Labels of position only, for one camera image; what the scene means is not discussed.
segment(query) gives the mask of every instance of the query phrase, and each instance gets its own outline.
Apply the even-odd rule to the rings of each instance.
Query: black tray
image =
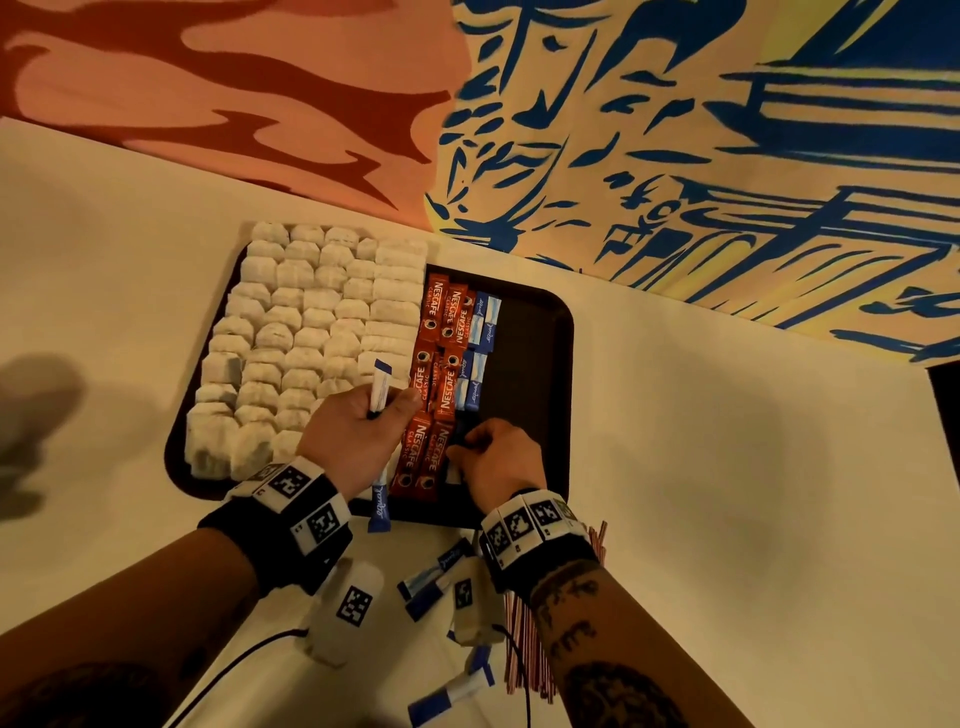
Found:
[[[233,274],[213,321],[220,320],[227,306],[227,292],[240,280],[241,251]],[[573,317],[564,302],[539,288],[472,273],[427,266],[427,274],[445,273],[454,283],[466,283],[471,290],[485,291],[502,299],[494,350],[484,373],[480,412],[458,412],[458,423],[467,428],[491,417],[501,417],[523,427],[543,450],[550,490],[564,498],[569,495],[570,476],[570,392],[573,380]],[[204,341],[200,359],[206,353],[212,331]],[[236,483],[233,480],[199,480],[183,461],[186,413],[200,386],[200,359],[187,385],[174,420],[163,461],[174,484],[189,496],[219,500]],[[441,485],[436,503],[409,498],[390,498],[390,516],[396,521],[432,523],[459,528],[476,528],[481,514],[473,505],[466,486]],[[368,517],[369,500],[355,498],[350,511]]]

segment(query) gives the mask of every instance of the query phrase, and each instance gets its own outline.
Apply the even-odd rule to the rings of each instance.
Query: right hand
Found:
[[[450,446],[447,457],[463,471],[470,495],[486,516],[524,488],[546,489],[540,446],[506,420],[487,420]]]

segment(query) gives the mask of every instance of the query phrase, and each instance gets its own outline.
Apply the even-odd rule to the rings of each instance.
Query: white table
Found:
[[[0,497],[5,630],[212,507],[170,483],[162,450],[242,222],[409,231],[11,120],[0,189],[0,388],[60,390],[55,410],[81,394]],[[572,504],[610,522],[612,573],[758,728],[960,724],[960,491],[924,370],[457,242],[436,262],[569,306]],[[451,537],[398,523],[354,543],[389,585]],[[224,658],[306,603],[271,595]],[[444,637],[449,604],[418,625],[389,590],[384,605],[365,659],[333,675],[272,645],[190,724],[406,724],[466,650]],[[535,725],[565,724],[534,705]],[[522,716],[498,687],[435,724]]]

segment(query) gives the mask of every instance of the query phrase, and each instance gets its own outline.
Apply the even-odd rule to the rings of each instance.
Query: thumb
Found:
[[[380,413],[380,416],[376,419],[377,426],[397,435],[402,434],[417,410],[420,409],[421,404],[422,400],[418,390],[413,387],[405,389],[396,396],[390,406]]]
[[[446,456],[450,459],[450,462],[457,466],[460,471],[467,476],[469,481],[469,475],[473,472],[473,466],[476,465],[477,460],[480,458],[480,455],[470,448],[464,448],[460,445],[451,445],[446,449]]]

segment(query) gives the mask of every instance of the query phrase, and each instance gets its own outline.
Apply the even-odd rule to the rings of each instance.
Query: black cable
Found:
[[[253,647],[250,647],[249,649],[245,650],[243,654],[241,654],[239,657],[233,660],[229,665],[227,665],[222,670],[220,670],[220,672],[217,673],[217,676],[214,677],[206,685],[206,687],[203,690],[197,693],[197,697],[195,697],[193,700],[190,701],[190,704],[182,710],[180,715],[174,718],[173,722],[170,723],[170,725],[167,726],[167,728],[177,728],[178,725],[183,723],[183,719],[187,717],[190,711],[192,711],[194,708],[197,707],[197,704],[206,697],[206,694],[208,692],[213,690],[214,686],[217,683],[219,683],[227,675],[228,672],[230,672],[232,669],[237,667],[240,663],[242,663],[248,657],[253,655],[253,653],[256,652],[258,649],[260,649],[260,647],[265,647],[272,642],[276,642],[277,640],[282,640],[284,637],[306,637],[306,633],[307,631],[305,629],[288,629],[283,632],[277,632],[275,635],[268,637],[266,640],[261,640],[260,642],[255,644]]]
[[[527,680],[527,668],[523,664],[523,655],[520,654],[520,648],[516,646],[514,641],[514,636],[510,634],[504,627],[499,624],[495,624],[493,629],[499,632],[501,635],[507,638],[507,642],[510,643],[510,648],[514,651],[516,655],[516,664],[520,668],[520,675],[523,677],[523,691],[527,697],[527,728],[531,728],[531,719],[530,719],[530,682]]]

